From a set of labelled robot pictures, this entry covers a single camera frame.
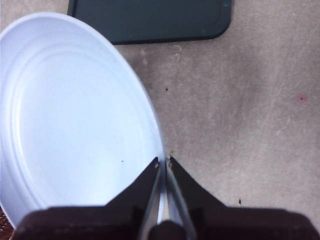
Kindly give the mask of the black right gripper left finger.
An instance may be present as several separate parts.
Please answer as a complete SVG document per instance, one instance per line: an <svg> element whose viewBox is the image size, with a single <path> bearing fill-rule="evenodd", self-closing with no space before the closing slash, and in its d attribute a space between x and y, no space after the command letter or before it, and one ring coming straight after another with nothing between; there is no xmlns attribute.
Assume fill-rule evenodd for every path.
<svg viewBox="0 0 320 240"><path fill-rule="evenodd" d="M154 158L135 181L103 206L51 207L27 214L16 240L139 240L158 222L161 166Z"/></svg>

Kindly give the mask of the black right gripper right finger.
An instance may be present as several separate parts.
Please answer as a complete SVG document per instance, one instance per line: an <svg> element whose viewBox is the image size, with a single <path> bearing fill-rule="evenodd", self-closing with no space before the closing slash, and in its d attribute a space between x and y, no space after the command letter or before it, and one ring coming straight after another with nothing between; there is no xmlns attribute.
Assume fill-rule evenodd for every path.
<svg viewBox="0 0 320 240"><path fill-rule="evenodd" d="M189 240L318 240L303 214L279 208L226 206L170 157L166 161L168 210Z"/></svg>

